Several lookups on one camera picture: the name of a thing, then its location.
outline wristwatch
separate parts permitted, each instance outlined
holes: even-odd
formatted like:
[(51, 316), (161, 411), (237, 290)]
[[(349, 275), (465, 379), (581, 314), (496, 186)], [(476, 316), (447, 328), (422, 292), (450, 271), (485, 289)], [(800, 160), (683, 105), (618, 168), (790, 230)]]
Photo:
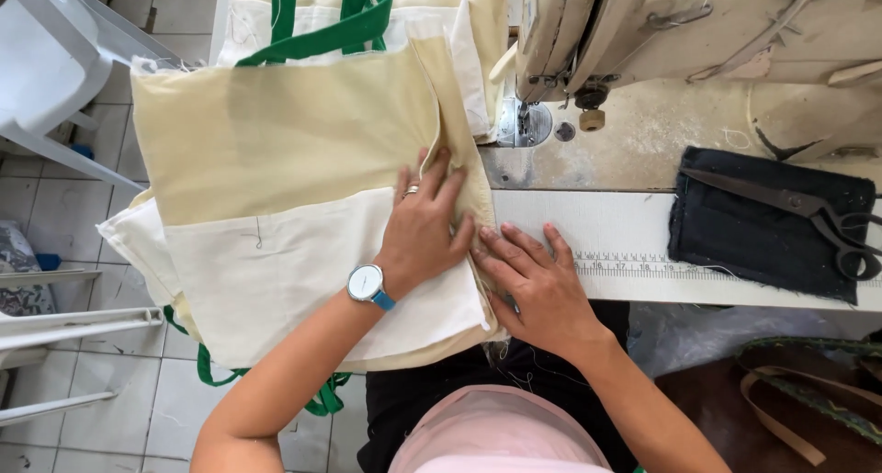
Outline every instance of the wristwatch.
[(395, 301), (383, 292), (383, 270), (377, 265), (361, 265), (349, 274), (346, 281), (349, 298), (357, 301), (370, 301), (383, 310), (395, 307)]

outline blue watch strap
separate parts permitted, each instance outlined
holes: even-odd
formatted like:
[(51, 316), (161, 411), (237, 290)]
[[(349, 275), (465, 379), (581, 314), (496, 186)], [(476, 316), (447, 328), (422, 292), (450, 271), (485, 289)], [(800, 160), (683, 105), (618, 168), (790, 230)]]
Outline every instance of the blue watch strap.
[(392, 301), (390, 297), (386, 295), (382, 290), (377, 294), (374, 294), (374, 297), (370, 299), (377, 306), (383, 308), (384, 311), (388, 311), (395, 307), (395, 301)]

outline person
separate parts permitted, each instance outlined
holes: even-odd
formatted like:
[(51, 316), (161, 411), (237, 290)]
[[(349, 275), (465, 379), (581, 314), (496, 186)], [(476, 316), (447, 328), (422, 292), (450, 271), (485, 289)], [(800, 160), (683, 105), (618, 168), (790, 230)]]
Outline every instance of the person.
[[(424, 149), (418, 166), (425, 157)], [(482, 245), (471, 248), (476, 230), (468, 214), (451, 236), (466, 173), (446, 177), (449, 161), (442, 149), (422, 180), (401, 170), (373, 264), (382, 269), (386, 295), (398, 300), (471, 252), (514, 298), (517, 309), (490, 296), (513, 339), (492, 365), (475, 346), (433, 365), (368, 372), (362, 469), (631, 473), (639, 464), (650, 473), (728, 472), (699, 429), (628, 357), (627, 309), (603, 310), (619, 321), (608, 322), (612, 330), (595, 314), (553, 225), (543, 232), (554, 256), (511, 223), (502, 224), (501, 235), (481, 228)], [(277, 435), (385, 313), (340, 287), (224, 396), (199, 432), (191, 472), (283, 471)]]

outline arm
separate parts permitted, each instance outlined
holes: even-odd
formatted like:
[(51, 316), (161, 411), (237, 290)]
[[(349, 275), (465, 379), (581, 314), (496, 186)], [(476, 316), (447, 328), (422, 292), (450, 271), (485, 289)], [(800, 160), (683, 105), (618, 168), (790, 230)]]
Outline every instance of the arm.
[[(420, 152), (420, 163), (426, 151)], [(450, 154), (442, 149), (420, 181), (403, 197), (409, 170), (399, 174), (396, 202), (374, 264), (384, 290), (401, 300), (420, 283), (466, 257), (475, 224), (465, 216), (450, 235), (453, 204), (465, 180), (457, 170), (445, 179)], [(191, 471), (283, 471), (277, 435), (312, 399), (361, 338), (383, 317), (370, 302), (349, 298), (344, 287), (264, 356), (205, 420)]]
[(550, 223), (541, 243), (503, 223), (505, 238), (488, 228), (481, 239), (501, 259), (473, 249), (475, 261), (518, 303), (520, 313), (491, 299), (499, 322), (524, 342), (560, 355), (597, 393), (640, 465), (652, 473), (728, 473), (698, 428), (662, 394), (594, 316), (573, 266), (570, 247)]

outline fabric stack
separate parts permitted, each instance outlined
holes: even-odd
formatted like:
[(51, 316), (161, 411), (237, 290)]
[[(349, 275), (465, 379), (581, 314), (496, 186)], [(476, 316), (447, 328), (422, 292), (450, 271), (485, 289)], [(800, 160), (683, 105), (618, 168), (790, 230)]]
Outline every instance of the fabric stack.
[[(494, 131), (487, 78), (506, 36), (505, 0), (230, 0), (219, 66), (135, 58), (152, 187), (98, 229), (215, 363), (253, 366), (377, 254), (397, 169), (420, 147), (424, 168), (447, 147), (469, 170), (457, 219), (495, 226), (475, 139)], [(463, 261), (400, 300), (340, 370), (504, 338), (488, 292)]]

